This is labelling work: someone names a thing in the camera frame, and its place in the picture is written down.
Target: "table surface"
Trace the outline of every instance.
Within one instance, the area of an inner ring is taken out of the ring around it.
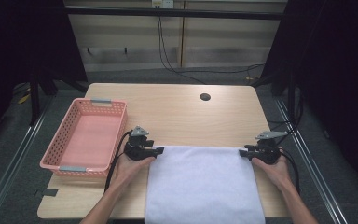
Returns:
[[[209,101],[200,99],[208,93]],[[86,98],[127,102],[126,131],[140,125],[155,146],[243,147],[269,130],[255,89],[245,86],[112,84],[89,86]],[[255,179],[266,217],[287,217],[282,195],[258,167]],[[121,196],[111,217],[144,218],[148,168],[143,169]],[[84,217],[103,195],[105,179],[52,175],[38,208],[41,218]]]

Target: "power cable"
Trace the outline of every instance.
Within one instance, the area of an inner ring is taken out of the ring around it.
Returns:
[[[109,172],[108,172],[108,175],[107,175],[107,178],[106,178],[106,182],[105,182],[104,192],[106,192],[107,189],[109,189],[110,181],[111,181],[112,176],[113,176],[113,171],[115,170],[115,167],[116,167],[116,164],[117,164],[118,159],[119,159],[120,156],[123,154],[123,153],[118,154],[118,152],[119,152],[120,149],[121,149],[121,145],[123,144],[124,138],[125,138],[127,135],[130,135],[131,132],[132,132],[132,131],[126,132],[126,133],[124,133],[124,134],[121,136],[120,142],[118,143],[118,146],[117,146],[117,148],[116,148],[115,157],[113,158],[112,163],[110,164]]]
[[[281,126],[283,126],[284,124],[292,124],[293,128],[287,131],[287,135],[289,135],[290,133],[293,133],[295,130],[297,130],[297,127],[301,121],[301,118],[303,116],[304,113],[304,97],[302,95],[302,93],[299,94],[299,100],[297,103],[297,108],[296,108],[296,114],[295,114],[295,120],[286,120],[286,121],[276,121],[276,120],[267,120],[267,122],[269,123],[277,123],[278,125],[276,125],[275,127],[271,128],[271,130],[275,130]],[[277,143],[277,145],[279,145],[286,137],[287,135],[285,135],[284,137],[282,137],[279,142]]]
[[[283,155],[292,164],[293,171],[295,172],[296,190],[297,190],[298,194],[301,194],[300,177],[299,177],[299,173],[298,173],[298,169],[297,169],[295,160],[293,159],[292,155],[288,151],[284,150],[283,152],[281,152],[281,155]]]
[[[165,64],[163,57],[162,57],[162,53],[161,53],[161,45],[162,45],[162,51],[164,52],[164,56],[165,56],[165,61],[167,62],[167,64]],[[247,66],[246,69],[242,69],[242,70],[237,70],[237,71],[211,71],[211,70],[187,70],[187,71],[177,71],[175,70],[171,64],[170,61],[168,59],[168,55],[167,55],[167,51],[165,49],[165,42],[164,42],[164,37],[163,37],[163,33],[162,33],[162,22],[161,22],[161,17],[158,17],[158,52],[159,52],[159,58],[161,60],[162,65],[164,66],[165,69],[167,69],[170,72],[175,73],[178,76],[181,77],[187,77],[190,79],[193,79],[199,83],[202,84],[206,84],[205,82],[194,78],[194,77],[190,77],[190,76],[186,76],[184,75],[184,73],[216,73],[216,74],[235,74],[235,73],[247,73],[247,77],[248,77],[248,85],[250,84],[250,73],[249,71],[256,69],[257,67],[263,66],[264,63],[259,63],[259,64],[252,64],[250,66]]]

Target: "white cloth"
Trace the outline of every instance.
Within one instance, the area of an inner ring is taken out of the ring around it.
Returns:
[[[165,147],[150,165],[145,224],[265,223],[248,159],[234,147]]]

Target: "pink plastic basket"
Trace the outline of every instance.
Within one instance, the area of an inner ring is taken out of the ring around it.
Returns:
[[[123,101],[75,99],[40,166],[57,175],[107,176],[126,121]]]

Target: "forearm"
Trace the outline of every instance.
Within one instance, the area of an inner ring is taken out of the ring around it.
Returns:
[[[122,191],[127,187],[128,181],[125,179],[116,179],[104,193],[103,197],[98,201],[89,213],[80,222],[82,224],[91,223],[105,224],[115,207]]]
[[[283,181],[278,187],[289,209],[293,223],[318,223],[307,206],[298,195],[295,186],[290,180]]]

